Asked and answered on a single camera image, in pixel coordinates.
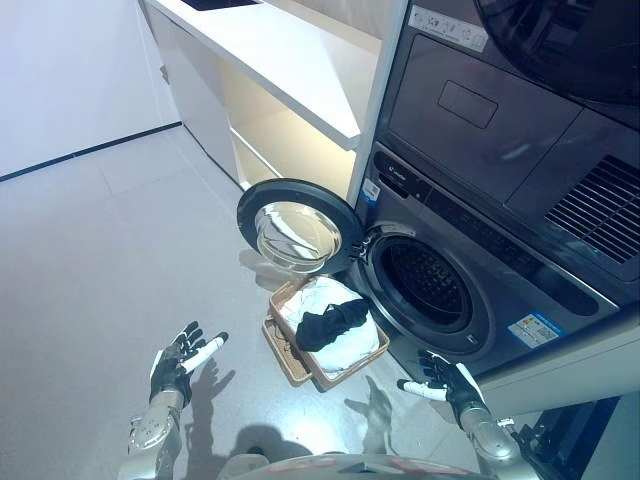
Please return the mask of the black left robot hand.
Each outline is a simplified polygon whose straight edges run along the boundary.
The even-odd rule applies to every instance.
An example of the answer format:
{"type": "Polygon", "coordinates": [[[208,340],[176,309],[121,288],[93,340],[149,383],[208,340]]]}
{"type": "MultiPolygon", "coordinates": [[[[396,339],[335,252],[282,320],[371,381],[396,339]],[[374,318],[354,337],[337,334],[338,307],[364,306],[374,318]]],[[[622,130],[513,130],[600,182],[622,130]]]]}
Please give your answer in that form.
{"type": "Polygon", "coordinates": [[[206,340],[197,321],[187,324],[154,359],[149,401],[161,392],[176,391],[182,395],[182,407],[186,407],[192,398],[193,372],[208,362],[228,339],[229,334],[222,331],[206,340]]]}

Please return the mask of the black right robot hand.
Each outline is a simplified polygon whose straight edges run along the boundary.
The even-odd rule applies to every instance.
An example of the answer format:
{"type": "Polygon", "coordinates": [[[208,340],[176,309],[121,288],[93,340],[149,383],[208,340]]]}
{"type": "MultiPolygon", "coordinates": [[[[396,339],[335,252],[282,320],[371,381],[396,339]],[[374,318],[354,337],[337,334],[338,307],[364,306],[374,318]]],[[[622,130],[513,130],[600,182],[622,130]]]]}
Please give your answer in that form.
{"type": "Polygon", "coordinates": [[[468,408],[485,407],[481,391],[464,364],[450,363],[444,357],[426,350],[418,353],[418,360],[426,381],[419,383],[400,379],[397,381],[400,390],[448,403],[456,420],[468,408]]]}

